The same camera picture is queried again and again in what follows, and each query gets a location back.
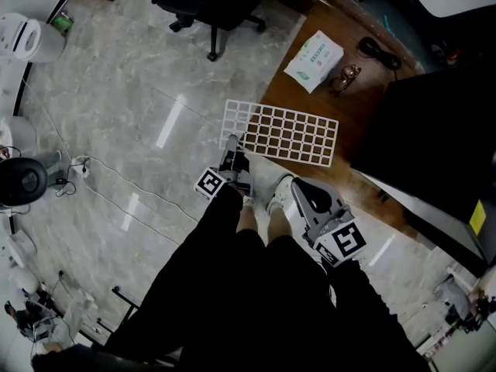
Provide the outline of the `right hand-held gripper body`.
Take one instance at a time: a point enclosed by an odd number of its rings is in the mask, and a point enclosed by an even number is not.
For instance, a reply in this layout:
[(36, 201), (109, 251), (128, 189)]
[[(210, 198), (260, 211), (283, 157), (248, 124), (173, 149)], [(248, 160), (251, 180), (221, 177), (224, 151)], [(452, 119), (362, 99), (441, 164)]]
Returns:
[(291, 193), (305, 220), (303, 239), (329, 266), (339, 266), (367, 245), (336, 188), (314, 178), (295, 177)]

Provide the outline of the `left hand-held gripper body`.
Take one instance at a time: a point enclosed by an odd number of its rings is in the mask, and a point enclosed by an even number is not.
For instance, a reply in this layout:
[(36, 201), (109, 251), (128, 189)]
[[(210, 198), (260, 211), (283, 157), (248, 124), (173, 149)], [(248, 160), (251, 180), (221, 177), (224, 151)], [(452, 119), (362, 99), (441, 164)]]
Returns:
[(207, 167), (195, 182), (194, 190), (211, 201), (224, 184), (232, 184), (245, 196), (253, 196), (254, 179), (250, 173), (250, 161), (240, 148), (225, 148), (220, 164)]

